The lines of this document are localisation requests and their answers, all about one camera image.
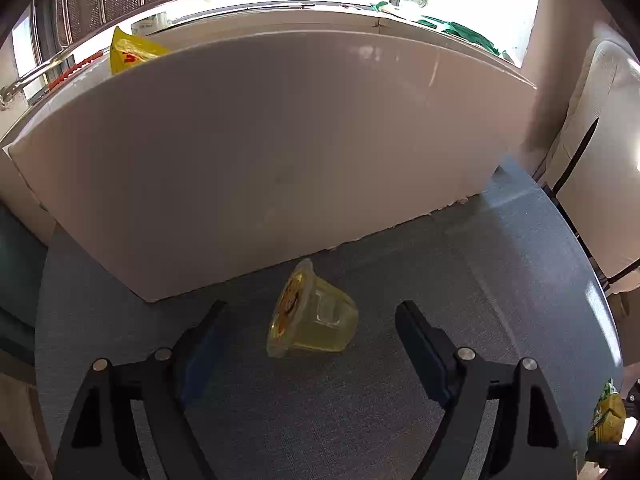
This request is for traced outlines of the yellow chips bag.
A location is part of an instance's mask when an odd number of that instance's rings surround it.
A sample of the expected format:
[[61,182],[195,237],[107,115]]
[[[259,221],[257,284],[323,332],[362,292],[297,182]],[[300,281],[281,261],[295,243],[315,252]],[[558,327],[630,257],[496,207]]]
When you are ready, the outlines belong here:
[[596,443],[620,442],[626,418],[624,400],[610,379],[604,384],[594,408],[589,437]]

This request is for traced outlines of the yellow snack packet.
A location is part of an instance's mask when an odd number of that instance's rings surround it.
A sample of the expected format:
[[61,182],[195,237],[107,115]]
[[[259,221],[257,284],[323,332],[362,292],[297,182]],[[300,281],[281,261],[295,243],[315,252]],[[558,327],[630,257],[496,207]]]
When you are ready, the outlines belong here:
[[111,73],[119,74],[168,53],[168,49],[151,40],[126,34],[119,27],[115,27],[110,45]]

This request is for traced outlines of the green cloth on sill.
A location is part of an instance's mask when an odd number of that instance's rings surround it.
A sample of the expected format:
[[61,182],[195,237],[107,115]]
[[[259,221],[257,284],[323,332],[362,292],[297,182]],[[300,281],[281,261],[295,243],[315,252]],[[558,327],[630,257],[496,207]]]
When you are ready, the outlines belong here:
[[383,0],[378,3],[372,3],[371,9],[436,30],[436,32],[441,32],[442,34],[457,37],[514,64],[513,58],[510,57],[506,50],[499,50],[492,41],[479,32],[457,22],[445,21],[441,18],[434,18],[434,16],[424,14],[422,10],[425,5],[426,0]]

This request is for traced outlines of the white cardboard box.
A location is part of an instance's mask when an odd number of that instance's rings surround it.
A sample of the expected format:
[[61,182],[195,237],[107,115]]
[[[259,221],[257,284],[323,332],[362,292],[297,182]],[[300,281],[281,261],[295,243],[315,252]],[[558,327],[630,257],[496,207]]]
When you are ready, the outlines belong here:
[[93,63],[4,151],[37,203],[154,302],[480,192],[536,88],[477,46],[375,13],[273,10],[160,32]]

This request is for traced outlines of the red beaded tool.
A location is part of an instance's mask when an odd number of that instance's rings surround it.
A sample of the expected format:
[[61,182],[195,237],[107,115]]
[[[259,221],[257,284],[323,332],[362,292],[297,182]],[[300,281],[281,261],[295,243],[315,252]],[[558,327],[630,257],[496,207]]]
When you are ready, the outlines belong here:
[[50,84],[48,84],[47,86],[47,90],[52,91],[53,89],[58,87],[60,84],[62,84],[64,81],[66,81],[67,79],[70,79],[71,76],[74,76],[80,70],[83,70],[90,64],[96,62],[97,60],[103,57],[104,57],[104,51],[99,50],[98,52],[93,53],[93,55],[88,56],[88,58],[84,58],[82,61],[68,68],[64,73],[62,73],[62,75],[58,76],[58,78],[56,78],[54,81],[50,82]]

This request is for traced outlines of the white cushioned chair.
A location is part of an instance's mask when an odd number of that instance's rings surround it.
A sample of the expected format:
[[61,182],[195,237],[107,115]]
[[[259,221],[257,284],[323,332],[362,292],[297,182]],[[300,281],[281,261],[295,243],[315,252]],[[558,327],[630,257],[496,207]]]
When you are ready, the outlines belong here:
[[615,290],[639,285],[639,62],[595,41],[546,161],[567,222]]

